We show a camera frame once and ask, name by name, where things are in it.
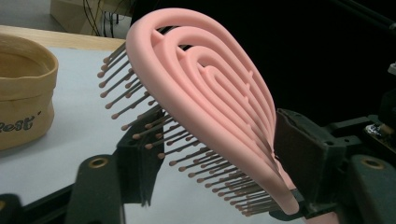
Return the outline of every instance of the mounting hole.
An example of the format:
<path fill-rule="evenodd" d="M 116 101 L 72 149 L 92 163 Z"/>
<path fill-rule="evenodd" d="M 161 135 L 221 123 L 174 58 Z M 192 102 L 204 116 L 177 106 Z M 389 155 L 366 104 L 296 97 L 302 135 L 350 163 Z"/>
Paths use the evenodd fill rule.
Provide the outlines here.
<path fill-rule="evenodd" d="M 0 201 L 0 211 L 3 210 L 3 208 L 6 207 L 6 202 Z"/>
<path fill-rule="evenodd" d="M 381 161 L 373 159 L 363 158 L 361 159 L 361 163 L 376 170 L 382 170 L 385 168 L 384 164 Z"/>
<path fill-rule="evenodd" d="M 105 166 L 108 163 L 108 159 L 106 158 L 96 158 L 90 161 L 89 166 L 91 168 L 100 168 Z"/>

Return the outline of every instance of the brush head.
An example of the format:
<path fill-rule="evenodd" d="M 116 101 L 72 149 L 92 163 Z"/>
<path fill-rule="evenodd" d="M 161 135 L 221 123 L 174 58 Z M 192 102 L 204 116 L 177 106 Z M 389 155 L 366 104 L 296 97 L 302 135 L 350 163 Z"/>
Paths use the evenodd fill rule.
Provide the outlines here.
<path fill-rule="evenodd" d="M 124 51 L 127 57 L 123 58 L 132 66 L 139 81 L 128 86 L 129 89 L 107 107 L 133 96 L 134 101 L 114 117 L 147 98 L 156 102 L 150 110 L 166 112 L 163 119 L 148 124 L 147 130 L 134 135 L 133 139 L 152 132 L 155 127 L 170 125 L 159 136 L 172 137 L 147 145 L 148 150 L 163 142 L 171 146 L 182 139 L 185 143 L 160 153 L 160 159 L 188 147 L 203 145 L 208 150 L 206 153 L 201 154 L 205 150 L 199 149 L 184 159 L 171 161 L 171 165 L 189 162 L 181 166 L 180 171 L 200 167 L 189 176 L 206 174 L 197 178 L 199 183 L 218 178 L 206 184 L 209 187 L 234 183 L 234 187 L 226 187 L 224 191 L 216 188 L 215 192 L 237 204 L 246 216 L 279 209 L 279 206 L 286 214 L 298 212 L 299 205 L 274 158 L 276 112 L 272 96 L 254 63 L 223 26 L 189 9 L 156 10 L 133 24 L 125 46 L 110 55 L 110 60 L 106 60 L 108 65 L 102 67 L 104 72 L 112 67 L 111 58 L 123 55 Z M 114 62 L 120 69 L 126 64 L 117 59 Z M 105 83 L 117 73 L 118 70 L 108 76 Z M 108 95 L 125 79 L 103 95 Z M 147 93 L 140 98 L 134 97 L 142 87 Z M 172 135 L 171 132 L 179 128 L 186 134 Z M 239 204 L 243 200 L 233 200 L 247 195 L 248 199 L 269 197 L 271 202 Z"/>

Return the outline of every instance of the tan paper bag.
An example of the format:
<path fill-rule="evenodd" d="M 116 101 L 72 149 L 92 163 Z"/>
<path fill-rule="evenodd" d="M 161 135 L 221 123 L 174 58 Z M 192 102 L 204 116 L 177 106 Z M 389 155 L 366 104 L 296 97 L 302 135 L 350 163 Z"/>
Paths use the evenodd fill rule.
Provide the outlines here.
<path fill-rule="evenodd" d="M 54 118 L 58 61 L 34 41 L 0 35 L 0 150 L 44 135 Z"/>

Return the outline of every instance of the hair brush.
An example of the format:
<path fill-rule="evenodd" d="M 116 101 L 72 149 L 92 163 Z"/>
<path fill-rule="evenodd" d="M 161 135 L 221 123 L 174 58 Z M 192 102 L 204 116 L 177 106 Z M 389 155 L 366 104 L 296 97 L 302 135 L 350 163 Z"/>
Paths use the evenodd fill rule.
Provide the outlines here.
<path fill-rule="evenodd" d="M 189 170 L 188 177 L 245 216 L 299 211 L 294 186 L 274 156 L 276 109 L 271 93 L 221 24 L 189 9 L 155 10 L 131 26 L 125 43 L 104 63 L 98 73 L 105 79 L 99 84 L 105 89 L 101 97 L 110 97 L 121 84 L 126 88 L 106 105 L 110 109 L 128 102 L 113 119 L 145 102 L 150 106 L 122 126 L 124 131 L 146 115 L 163 113 L 130 136 L 138 141 L 155 133 L 156 139 L 144 149 L 166 144 L 157 160 L 171 158 L 169 165 Z M 187 154 L 178 157 L 181 151 Z"/>

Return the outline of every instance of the black background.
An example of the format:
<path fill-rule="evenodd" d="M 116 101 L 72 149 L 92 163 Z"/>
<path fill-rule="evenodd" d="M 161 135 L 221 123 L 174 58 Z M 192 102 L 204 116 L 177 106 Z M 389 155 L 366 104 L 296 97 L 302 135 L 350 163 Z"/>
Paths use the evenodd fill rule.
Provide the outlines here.
<path fill-rule="evenodd" d="M 359 3 L 396 21 L 396 1 Z M 320 126 L 377 114 L 382 95 L 396 88 L 388 73 L 396 62 L 389 24 L 374 24 L 334 1 L 136 0 L 133 22 L 163 7 L 197 10 L 220 22 L 256 64 L 276 107 Z"/>

